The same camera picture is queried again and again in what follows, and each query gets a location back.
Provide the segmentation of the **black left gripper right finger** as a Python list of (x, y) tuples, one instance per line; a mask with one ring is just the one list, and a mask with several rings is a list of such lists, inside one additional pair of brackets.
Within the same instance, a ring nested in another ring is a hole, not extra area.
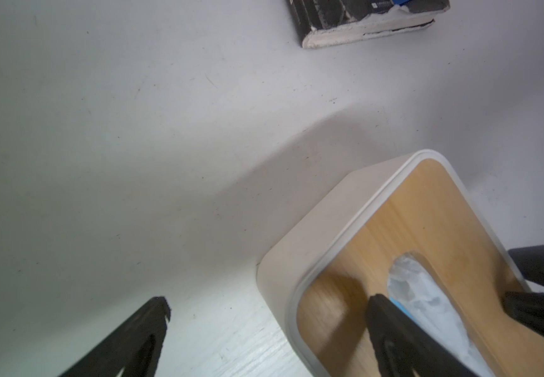
[(369, 298), (365, 322), (382, 376), (475, 375), (384, 295)]

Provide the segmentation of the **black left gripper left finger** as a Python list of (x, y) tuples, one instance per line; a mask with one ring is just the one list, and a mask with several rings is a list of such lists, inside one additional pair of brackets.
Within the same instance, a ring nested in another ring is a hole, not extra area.
[(165, 297), (153, 297), (64, 376), (154, 376), (171, 319)]

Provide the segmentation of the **blue tissue paper pack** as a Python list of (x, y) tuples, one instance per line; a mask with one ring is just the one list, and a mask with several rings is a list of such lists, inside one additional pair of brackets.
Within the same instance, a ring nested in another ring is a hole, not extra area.
[(398, 309), (468, 369), (478, 376), (494, 375), (447, 295), (413, 254), (394, 261), (387, 292)]

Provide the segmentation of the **white tissue box lid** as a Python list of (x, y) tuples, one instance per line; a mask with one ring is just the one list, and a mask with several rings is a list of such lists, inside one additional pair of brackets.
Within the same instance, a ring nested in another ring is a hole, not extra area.
[(299, 335), (327, 376), (379, 375), (367, 305), (373, 295), (389, 298), (390, 268), (410, 253), (447, 295), (493, 376), (544, 376), (544, 337), (512, 320), (502, 304), (505, 292), (525, 290), (521, 273), (447, 160), (430, 150), (416, 154), (306, 286)]

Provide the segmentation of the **white blue pencil box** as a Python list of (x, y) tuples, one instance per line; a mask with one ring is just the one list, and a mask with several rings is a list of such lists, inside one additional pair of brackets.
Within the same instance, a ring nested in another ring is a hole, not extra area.
[(409, 3), (411, 2), (412, 0), (392, 0), (392, 3), (394, 5), (399, 5), (399, 6), (403, 6), (404, 4), (406, 3)]

